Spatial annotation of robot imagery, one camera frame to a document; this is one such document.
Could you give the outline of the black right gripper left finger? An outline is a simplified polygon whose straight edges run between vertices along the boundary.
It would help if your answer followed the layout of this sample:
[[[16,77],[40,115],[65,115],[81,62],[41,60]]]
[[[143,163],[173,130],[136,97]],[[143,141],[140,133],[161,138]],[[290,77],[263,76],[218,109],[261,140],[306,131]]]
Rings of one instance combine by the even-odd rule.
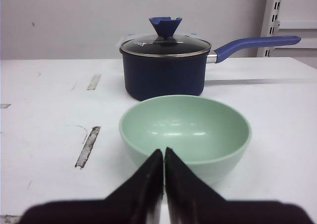
[[[155,150],[105,199],[54,201],[29,208],[23,224],[158,224],[163,196],[163,157]]]

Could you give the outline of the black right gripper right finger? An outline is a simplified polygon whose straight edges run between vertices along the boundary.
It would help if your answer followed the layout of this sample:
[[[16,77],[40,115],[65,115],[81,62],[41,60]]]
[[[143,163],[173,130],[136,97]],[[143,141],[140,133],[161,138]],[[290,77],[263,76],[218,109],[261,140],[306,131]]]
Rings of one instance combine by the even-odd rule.
[[[278,201],[226,200],[166,148],[165,191],[172,224],[311,224],[301,207]]]

